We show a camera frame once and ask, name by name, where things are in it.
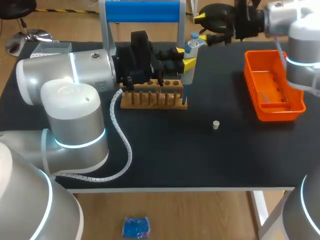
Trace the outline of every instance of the orange plastic tray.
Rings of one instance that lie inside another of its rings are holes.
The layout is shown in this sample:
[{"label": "orange plastic tray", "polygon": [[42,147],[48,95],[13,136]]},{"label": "orange plastic tray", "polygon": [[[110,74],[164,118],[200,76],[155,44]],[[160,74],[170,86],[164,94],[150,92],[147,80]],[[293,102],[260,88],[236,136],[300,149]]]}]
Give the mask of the orange plastic tray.
[{"label": "orange plastic tray", "polygon": [[244,57],[246,84],[261,121],[294,121],[306,110],[304,92],[288,85],[277,50],[247,51]]}]

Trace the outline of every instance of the blue bar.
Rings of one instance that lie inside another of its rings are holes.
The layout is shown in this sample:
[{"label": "blue bar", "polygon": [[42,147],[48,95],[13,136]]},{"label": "blue bar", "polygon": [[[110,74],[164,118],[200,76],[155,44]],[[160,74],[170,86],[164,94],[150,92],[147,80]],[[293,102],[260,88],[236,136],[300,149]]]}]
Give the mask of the blue bar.
[{"label": "blue bar", "polygon": [[178,23],[179,1],[106,1],[110,23]]}]

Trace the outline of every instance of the black tabletop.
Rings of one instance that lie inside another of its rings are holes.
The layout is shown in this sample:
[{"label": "black tabletop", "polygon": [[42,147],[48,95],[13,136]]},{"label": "black tabletop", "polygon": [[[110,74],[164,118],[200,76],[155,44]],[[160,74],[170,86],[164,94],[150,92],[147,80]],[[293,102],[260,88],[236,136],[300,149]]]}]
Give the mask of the black tabletop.
[{"label": "black tabletop", "polygon": [[[19,59],[36,43],[27,42]],[[157,43],[166,48],[172,43]],[[74,52],[102,48],[98,42],[74,42]],[[133,151],[120,178],[105,183],[57,178],[67,189],[95,188],[269,188],[294,187],[318,165],[320,99],[305,93],[306,112],[289,123],[258,120],[244,79],[244,53],[274,49],[271,42],[242,42],[199,50],[188,110],[120,109],[115,115]],[[126,148],[109,116],[113,93],[102,94],[109,158],[92,177],[121,170]],[[218,130],[213,121],[220,121]],[[0,130],[49,128],[40,106],[20,97],[15,70],[0,98]]]}]

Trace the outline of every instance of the blue object on floor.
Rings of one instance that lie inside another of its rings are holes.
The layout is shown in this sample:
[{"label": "blue object on floor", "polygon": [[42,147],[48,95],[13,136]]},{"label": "blue object on floor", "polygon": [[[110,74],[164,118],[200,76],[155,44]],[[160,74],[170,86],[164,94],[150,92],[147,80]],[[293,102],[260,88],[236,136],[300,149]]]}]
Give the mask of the blue object on floor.
[{"label": "blue object on floor", "polygon": [[149,237],[150,224],[147,217],[125,218],[122,236],[131,239],[146,239]]}]

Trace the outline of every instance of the white cable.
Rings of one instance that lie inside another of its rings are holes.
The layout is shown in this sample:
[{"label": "white cable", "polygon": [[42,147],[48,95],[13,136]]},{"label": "white cable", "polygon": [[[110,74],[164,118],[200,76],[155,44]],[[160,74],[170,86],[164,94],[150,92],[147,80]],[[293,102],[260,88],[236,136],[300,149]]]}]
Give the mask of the white cable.
[{"label": "white cable", "polygon": [[111,117],[111,121],[115,127],[115,130],[118,132],[120,138],[122,139],[126,150],[128,152],[128,160],[124,166],[124,168],[119,171],[118,173],[112,175],[112,176],[107,176],[107,177],[90,177],[90,176],[83,176],[83,175],[79,175],[79,174],[73,174],[73,173],[62,173],[62,172],[57,172],[54,173],[54,176],[60,176],[60,177],[67,177],[67,178],[73,178],[73,179],[79,179],[79,180],[83,180],[83,181],[87,181],[87,182],[93,182],[93,183],[104,183],[104,182],[108,182],[114,179],[119,178],[120,176],[122,176],[130,167],[131,162],[132,162],[132,150],[131,150],[131,146],[130,143],[128,142],[126,136],[124,135],[124,133],[122,132],[117,120],[116,120],[116,116],[115,116],[115,104],[117,101],[117,98],[123,93],[122,89],[119,89],[118,91],[116,91],[116,93],[114,94],[113,98],[111,99],[111,103],[110,103],[110,117]]},{"label": "white cable", "polygon": [[279,39],[277,37],[275,37],[274,39],[275,39],[276,48],[278,49],[279,54],[280,54],[282,65],[283,65],[284,69],[287,70],[286,58],[285,58],[284,52],[282,51]]}]

